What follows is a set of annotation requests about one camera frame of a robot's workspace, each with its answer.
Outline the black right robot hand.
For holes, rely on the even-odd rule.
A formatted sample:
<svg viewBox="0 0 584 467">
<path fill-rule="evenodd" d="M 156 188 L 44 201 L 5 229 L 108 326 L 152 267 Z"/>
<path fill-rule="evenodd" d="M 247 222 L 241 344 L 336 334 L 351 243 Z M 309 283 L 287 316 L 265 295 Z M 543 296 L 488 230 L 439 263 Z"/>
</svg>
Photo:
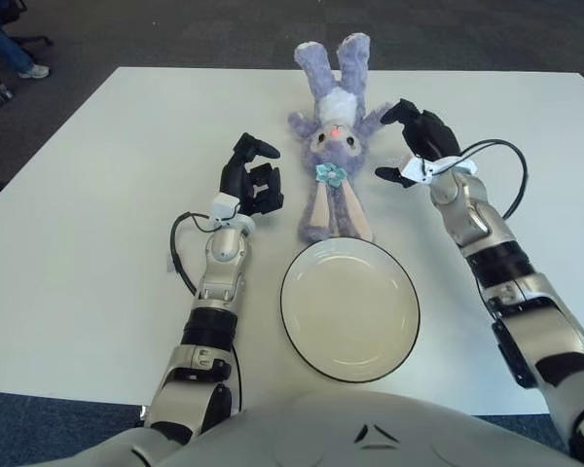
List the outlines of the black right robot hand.
<svg viewBox="0 0 584 467">
<path fill-rule="evenodd" d="M 378 167 L 375 175 L 401 185 L 403 188 L 422 183 L 428 184 L 443 158 L 456 157 L 460 153 L 453 131 L 434 113 L 423 110 L 411 101 L 401 98 L 380 119 L 384 126 L 398 123 L 403 126 L 402 135 L 413 153 L 396 167 Z"/>
</svg>

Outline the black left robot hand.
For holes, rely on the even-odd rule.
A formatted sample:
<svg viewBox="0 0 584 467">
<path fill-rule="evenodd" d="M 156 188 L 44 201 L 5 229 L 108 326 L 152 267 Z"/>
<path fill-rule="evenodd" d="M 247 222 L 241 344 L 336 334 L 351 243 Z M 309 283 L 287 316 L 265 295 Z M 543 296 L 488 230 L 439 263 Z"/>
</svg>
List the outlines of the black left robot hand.
<svg viewBox="0 0 584 467">
<path fill-rule="evenodd" d="M 280 152 L 269 143 L 245 132 L 222 169 L 220 191 L 239 199 L 238 214 L 268 214 L 283 206 L 279 169 L 268 162 L 250 170 L 246 168 L 257 156 L 275 160 L 280 157 Z"/>
</svg>

